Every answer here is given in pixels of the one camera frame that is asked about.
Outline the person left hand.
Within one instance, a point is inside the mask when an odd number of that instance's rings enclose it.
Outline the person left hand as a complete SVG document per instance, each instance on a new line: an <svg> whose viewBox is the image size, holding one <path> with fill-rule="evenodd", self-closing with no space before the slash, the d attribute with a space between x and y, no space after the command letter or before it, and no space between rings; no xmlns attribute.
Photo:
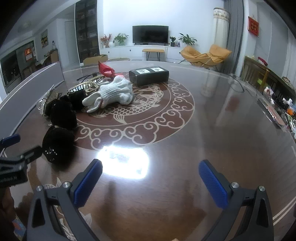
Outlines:
<svg viewBox="0 0 296 241"><path fill-rule="evenodd" d="M14 234L15 218L14 199L10 188L1 188L1 240L18 240Z"/></svg>

